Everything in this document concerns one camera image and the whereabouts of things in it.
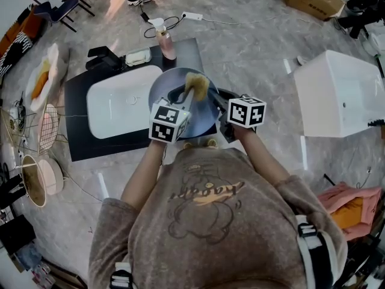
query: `orange sofa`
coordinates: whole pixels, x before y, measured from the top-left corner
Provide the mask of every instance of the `orange sofa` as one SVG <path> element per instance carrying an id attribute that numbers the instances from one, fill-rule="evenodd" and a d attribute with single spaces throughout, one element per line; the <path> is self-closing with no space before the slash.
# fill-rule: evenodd
<path id="1" fill-rule="evenodd" d="M 19 32 L 24 32 L 31 40 L 38 36 L 43 18 L 34 15 L 34 8 L 32 8 L 30 14 L 21 25 L 16 21 L 5 33 L 5 36 L 0 41 L 0 58 L 5 54 Z"/>

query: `soap dispenser bottle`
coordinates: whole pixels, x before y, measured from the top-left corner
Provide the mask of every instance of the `soap dispenser bottle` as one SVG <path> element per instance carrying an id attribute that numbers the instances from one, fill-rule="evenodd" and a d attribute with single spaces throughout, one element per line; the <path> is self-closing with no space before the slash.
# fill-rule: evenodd
<path id="1" fill-rule="evenodd" d="M 156 29 L 156 38 L 158 39 L 159 46 L 162 49 L 163 56 L 169 60 L 175 60 L 176 53 L 174 44 L 170 33 L 164 25 L 164 20 L 162 18 L 149 19 L 149 23 L 151 23 Z"/>

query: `chair leg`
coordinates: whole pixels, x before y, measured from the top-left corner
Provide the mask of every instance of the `chair leg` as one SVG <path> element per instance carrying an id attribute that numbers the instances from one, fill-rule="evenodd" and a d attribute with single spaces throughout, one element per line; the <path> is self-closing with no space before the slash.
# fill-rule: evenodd
<path id="1" fill-rule="evenodd" d="M 85 10 L 88 14 L 91 14 L 92 16 L 95 16 L 94 13 L 92 13 L 90 10 L 86 9 L 82 4 L 78 4 L 78 6 L 80 6 L 83 10 Z"/>
<path id="2" fill-rule="evenodd" d="M 88 6 L 89 8 L 91 8 L 91 6 L 90 6 L 88 3 L 86 3 L 84 0 L 79 0 L 79 1 L 83 2 L 83 4 L 85 4 L 86 6 Z"/>
<path id="3" fill-rule="evenodd" d="M 76 32 L 76 30 L 75 30 L 74 28 L 72 28 L 72 27 L 71 27 L 68 23 L 66 23 L 65 21 L 60 20 L 60 22 L 61 22 L 64 26 L 70 28 L 73 32 Z"/>
<path id="4" fill-rule="evenodd" d="M 70 16 L 66 15 L 66 18 L 68 18 L 69 20 L 71 20 L 73 22 L 73 19 Z"/>

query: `power strip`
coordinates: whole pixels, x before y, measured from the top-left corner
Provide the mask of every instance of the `power strip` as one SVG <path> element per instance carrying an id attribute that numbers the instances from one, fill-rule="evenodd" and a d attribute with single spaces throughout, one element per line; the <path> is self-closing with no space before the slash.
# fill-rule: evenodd
<path id="1" fill-rule="evenodd" d="M 202 20 L 203 15 L 197 13 L 183 12 L 182 18 L 191 20 Z"/>

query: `hand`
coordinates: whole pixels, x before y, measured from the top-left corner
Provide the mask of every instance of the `hand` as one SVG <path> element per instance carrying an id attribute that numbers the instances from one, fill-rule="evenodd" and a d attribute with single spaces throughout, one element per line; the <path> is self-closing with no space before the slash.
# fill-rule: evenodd
<path id="1" fill-rule="evenodd" d="M 242 141 L 249 134 L 255 134 L 253 129 L 251 129 L 251 128 L 244 128 L 244 127 L 241 127 L 241 126 L 235 125 L 235 124 L 232 124 L 232 126 L 234 129 L 234 136 L 239 141 Z"/>

